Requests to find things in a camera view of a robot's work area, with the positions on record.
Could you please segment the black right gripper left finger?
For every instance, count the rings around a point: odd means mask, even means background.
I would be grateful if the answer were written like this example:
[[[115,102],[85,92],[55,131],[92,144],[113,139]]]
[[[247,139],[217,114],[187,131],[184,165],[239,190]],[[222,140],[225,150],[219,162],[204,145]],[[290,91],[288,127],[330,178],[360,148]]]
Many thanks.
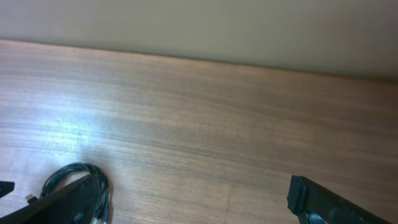
[[[1,218],[1,224],[90,224],[100,198],[95,177],[86,175]]]

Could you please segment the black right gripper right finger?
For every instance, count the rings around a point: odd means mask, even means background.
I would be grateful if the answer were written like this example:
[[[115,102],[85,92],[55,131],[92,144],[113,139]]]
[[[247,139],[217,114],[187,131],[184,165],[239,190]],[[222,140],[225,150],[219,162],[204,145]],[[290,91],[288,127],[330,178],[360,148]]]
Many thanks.
[[[291,177],[287,202],[300,224],[391,224],[304,176]]]

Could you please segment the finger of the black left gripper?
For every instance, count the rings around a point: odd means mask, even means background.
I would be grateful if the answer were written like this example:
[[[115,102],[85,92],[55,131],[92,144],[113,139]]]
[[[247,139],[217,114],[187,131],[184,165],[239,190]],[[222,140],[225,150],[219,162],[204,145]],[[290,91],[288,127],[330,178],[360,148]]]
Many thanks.
[[[14,190],[15,183],[8,181],[0,181],[0,198],[6,196]]]

